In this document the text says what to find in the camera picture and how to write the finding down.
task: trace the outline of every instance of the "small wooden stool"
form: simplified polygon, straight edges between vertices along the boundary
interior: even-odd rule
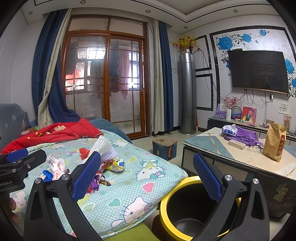
[[[177,140],[172,137],[159,137],[152,141],[153,154],[165,160],[175,158],[177,155]]]

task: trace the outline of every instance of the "window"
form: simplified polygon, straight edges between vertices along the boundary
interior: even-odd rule
[[[107,119],[129,137],[144,135],[145,41],[143,23],[74,16],[64,48],[67,106],[88,120]]]

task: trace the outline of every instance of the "blue curtain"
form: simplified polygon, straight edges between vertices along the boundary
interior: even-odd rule
[[[43,25],[36,45],[32,67],[32,99],[37,119],[38,106],[43,99],[46,74],[54,42],[66,13],[67,9],[50,12]],[[49,113],[54,123],[72,121],[77,122],[79,121],[80,117],[73,110],[68,109],[63,96],[60,68],[61,66],[59,56],[48,100]]]
[[[164,126],[165,131],[171,131],[174,127],[173,109],[173,77],[172,63],[170,60],[170,46],[166,24],[158,21],[161,59],[163,67],[163,98],[164,98]]]

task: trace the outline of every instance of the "tissue pack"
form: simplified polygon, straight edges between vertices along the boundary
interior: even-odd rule
[[[235,124],[233,125],[225,125],[222,128],[222,133],[231,135],[231,136],[236,136],[237,134],[237,128],[235,126]]]

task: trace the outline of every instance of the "light blue polka dot bedsheet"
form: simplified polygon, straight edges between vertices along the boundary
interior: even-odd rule
[[[123,172],[105,170],[105,177],[111,186],[100,184],[98,191],[86,194],[78,201],[78,205],[96,232],[104,239],[147,218],[156,210],[160,200],[187,177],[187,174],[178,166],[130,144],[117,134],[101,131],[114,146],[117,153],[115,159],[124,159],[126,166]],[[81,162],[79,149],[91,149],[95,141],[93,138],[82,138],[54,144],[44,143],[30,147],[28,151],[31,153],[41,148],[47,156],[55,154],[65,160],[66,168],[73,171]],[[26,187],[10,194],[17,203],[15,212],[20,216],[18,224],[21,230],[24,229],[25,211],[33,182],[37,177],[44,177],[42,171],[45,169],[49,169],[47,163],[30,171],[28,178],[24,180]],[[54,203],[66,232],[72,234],[73,230],[59,200],[54,199]]]

